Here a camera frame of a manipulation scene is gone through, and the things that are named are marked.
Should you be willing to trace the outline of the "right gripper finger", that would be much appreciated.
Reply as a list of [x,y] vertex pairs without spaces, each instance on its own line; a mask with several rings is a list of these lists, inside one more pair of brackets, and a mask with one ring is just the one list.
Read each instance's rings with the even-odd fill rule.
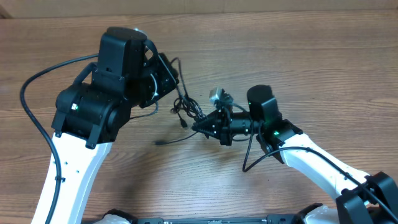
[[192,129],[204,134],[207,138],[220,138],[220,126],[218,124],[194,124]]
[[200,124],[216,124],[221,119],[223,113],[220,110],[214,110],[210,114],[201,118],[198,122]]

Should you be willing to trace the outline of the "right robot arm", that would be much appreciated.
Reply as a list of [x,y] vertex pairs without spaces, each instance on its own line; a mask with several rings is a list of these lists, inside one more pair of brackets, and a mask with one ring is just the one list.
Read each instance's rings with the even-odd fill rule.
[[397,223],[397,184],[384,172],[370,175],[355,169],[321,147],[289,120],[282,117],[268,85],[256,85],[246,94],[248,110],[235,113],[233,98],[215,88],[210,101],[215,110],[196,121],[193,130],[232,144],[237,135],[257,139],[264,155],[243,172],[268,157],[301,172],[326,192],[336,208],[314,203],[295,215],[269,215],[267,223]]

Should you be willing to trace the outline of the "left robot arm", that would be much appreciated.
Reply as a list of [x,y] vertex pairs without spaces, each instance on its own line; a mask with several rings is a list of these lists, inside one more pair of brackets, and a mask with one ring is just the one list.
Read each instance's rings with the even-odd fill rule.
[[80,223],[96,175],[135,106],[157,106],[177,71],[139,29],[110,27],[99,52],[57,96],[52,155],[34,223]]

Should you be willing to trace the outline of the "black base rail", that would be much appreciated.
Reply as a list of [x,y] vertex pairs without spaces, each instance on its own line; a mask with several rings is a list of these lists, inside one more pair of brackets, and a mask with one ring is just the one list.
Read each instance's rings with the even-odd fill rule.
[[328,208],[321,203],[314,203],[295,214],[268,214],[263,217],[234,217],[234,218],[136,218],[120,210],[108,211],[102,219],[94,224],[339,224],[337,210]]

